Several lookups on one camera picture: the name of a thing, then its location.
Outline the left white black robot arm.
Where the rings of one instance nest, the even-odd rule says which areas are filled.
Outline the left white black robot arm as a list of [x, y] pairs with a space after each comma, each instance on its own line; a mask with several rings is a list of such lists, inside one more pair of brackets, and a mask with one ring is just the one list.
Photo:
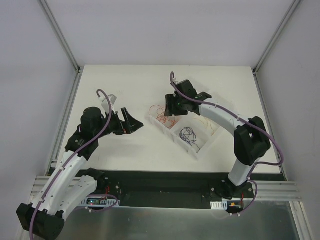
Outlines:
[[123, 120], [113, 110], [105, 114], [98, 107], [84, 110], [80, 125], [68, 140], [63, 157], [49, 180], [31, 203], [22, 203], [16, 210], [22, 229], [28, 231], [31, 238], [38, 236], [45, 240], [55, 240], [81, 201], [90, 194], [105, 194], [107, 176], [94, 168], [89, 168], [79, 183], [73, 187], [70, 184], [98, 148], [100, 138], [110, 134], [133, 134], [144, 126], [125, 107], [121, 112]]

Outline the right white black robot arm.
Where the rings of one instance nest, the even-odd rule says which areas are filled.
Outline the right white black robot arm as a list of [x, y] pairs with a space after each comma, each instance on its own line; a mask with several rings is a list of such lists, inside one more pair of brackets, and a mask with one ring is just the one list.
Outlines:
[[263, 120], [255, 116], [242, 119], [229, 109], [213, 101], [206, 92], [197, 93], [189, 80], [170, 81], [173, 94], [165, 96], [165, 116], [185, 116], [194, 113], [212, 120], [234, 137], [233, 151], [236, 161], [228, 174], [225, 192], [230, 197], [237, 197], [243, 191], [254, 164], [271, 148]]

